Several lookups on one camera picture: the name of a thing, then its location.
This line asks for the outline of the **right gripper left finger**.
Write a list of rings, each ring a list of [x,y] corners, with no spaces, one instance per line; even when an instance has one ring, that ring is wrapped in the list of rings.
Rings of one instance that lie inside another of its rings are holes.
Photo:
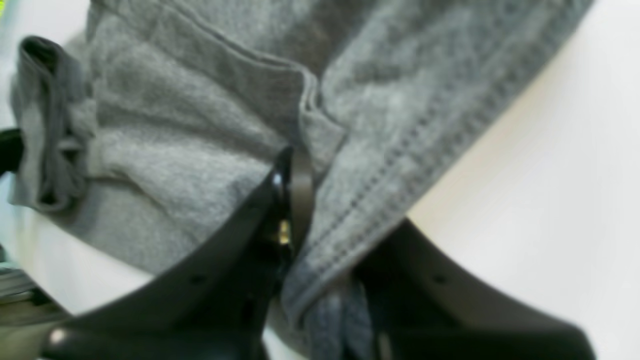
[[[270,302],[314,211],[305,150],[265,179],[199,248],[136,291],[50,331],[44,360],[266,360]]]

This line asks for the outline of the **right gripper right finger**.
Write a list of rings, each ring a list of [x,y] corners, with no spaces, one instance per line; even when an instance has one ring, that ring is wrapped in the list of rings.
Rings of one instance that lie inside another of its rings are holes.
[[[491,287],[409,219],[354,269],[378,360],[594,360],[573,324]]]

